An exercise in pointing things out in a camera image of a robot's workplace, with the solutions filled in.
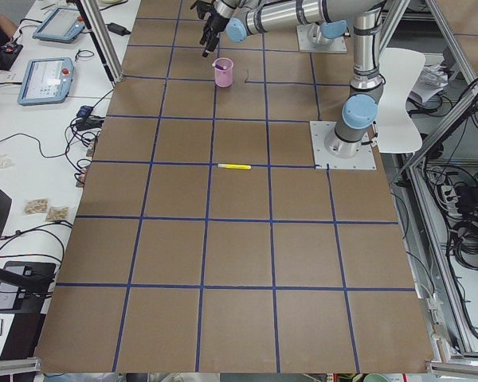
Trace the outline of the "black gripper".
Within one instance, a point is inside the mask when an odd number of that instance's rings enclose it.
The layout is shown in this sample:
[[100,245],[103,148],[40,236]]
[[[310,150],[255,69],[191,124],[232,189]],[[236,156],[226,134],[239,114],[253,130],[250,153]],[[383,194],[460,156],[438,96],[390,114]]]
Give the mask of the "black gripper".
[[202,37],[200,39],[200,45],[204,46],[202,52],[203,57],[208,57],[217,47],[218,34],[225,30],[226,25],[229,22],[229,11],[218,10],[221,7],[219,1],[195,1],[190,8],[196,9],[197,16],[200,20],[203,20],[208,14],[202,31]]

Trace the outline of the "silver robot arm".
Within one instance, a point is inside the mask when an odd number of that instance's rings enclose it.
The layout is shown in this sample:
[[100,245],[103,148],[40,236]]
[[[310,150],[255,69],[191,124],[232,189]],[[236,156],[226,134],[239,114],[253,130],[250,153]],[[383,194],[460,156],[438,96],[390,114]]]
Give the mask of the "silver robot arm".
[[379,68],[382,1],[195,1],[192,9],[205,22],[200,44],[207,57],[224,33],[234,42],[278,29],[305,26],[316,44],[329,45],[351,35],[349,94],[341,115],[323,143],[327,152],[351,159],[378,113],[384,80]]
[[315,45],[329,45],[335,39],[342,37],[347,31],[347,21],[320,22],[311,26],[308,32],[310,41]]

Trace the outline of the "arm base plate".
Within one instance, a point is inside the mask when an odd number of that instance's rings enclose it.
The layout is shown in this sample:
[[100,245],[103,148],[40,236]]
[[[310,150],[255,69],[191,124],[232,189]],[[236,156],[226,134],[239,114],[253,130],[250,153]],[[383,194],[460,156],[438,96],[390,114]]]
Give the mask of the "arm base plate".
[[311,121],[310,131],[317,170],[376,170],[367,133],[358,142],[343,142],[335,135],[333,121]]
[[307,53],[346,53],[344,33],[346,26],[325,28],[323,34],[320,25],[298,25],[296,27],[299,50]]

